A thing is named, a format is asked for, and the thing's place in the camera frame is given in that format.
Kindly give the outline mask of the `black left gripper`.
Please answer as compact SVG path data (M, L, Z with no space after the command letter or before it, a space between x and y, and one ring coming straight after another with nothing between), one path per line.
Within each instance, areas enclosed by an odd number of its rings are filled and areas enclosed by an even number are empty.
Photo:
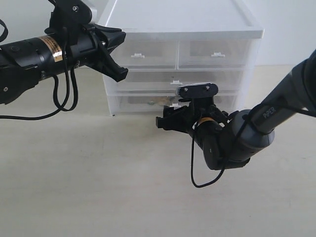
M119 66L110 54L124 43L126 33L120 28L97 24L71 23L68 26L68 67L88 66L120 82L128 69Z

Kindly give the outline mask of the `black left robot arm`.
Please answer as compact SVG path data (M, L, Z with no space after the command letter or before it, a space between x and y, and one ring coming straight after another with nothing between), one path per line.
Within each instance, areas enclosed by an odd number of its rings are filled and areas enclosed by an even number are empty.
M72 29L48 28L45 33L1 45L1 104L13 102L41 80L76 67L87 66L116 82L127 77L128 69L111 57L125 41L122 29L89 24Z

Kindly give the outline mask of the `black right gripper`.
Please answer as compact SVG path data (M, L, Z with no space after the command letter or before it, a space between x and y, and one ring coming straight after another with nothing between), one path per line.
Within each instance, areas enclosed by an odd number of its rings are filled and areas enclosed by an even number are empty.
M193 133L194 125L201 125L206 121L214 121L217 126L228 124L228 113L221 111L214 103L213 97L181 98L180 102L189 102L188 106L164 106L163 117L156 117L157 128L166 131L177 131L187 134Z

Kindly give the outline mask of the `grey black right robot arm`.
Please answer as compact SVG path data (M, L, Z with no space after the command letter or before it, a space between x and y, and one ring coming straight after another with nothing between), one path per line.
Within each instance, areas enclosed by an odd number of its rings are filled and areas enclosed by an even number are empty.
M190 135L203 151L211 170L244 167L251 157L268 147L275 128L306 109L316 113L316 56L296 65L256 107L227 113L215 104L219 88L211 82L177 88L185 105L165 106L158 128Z

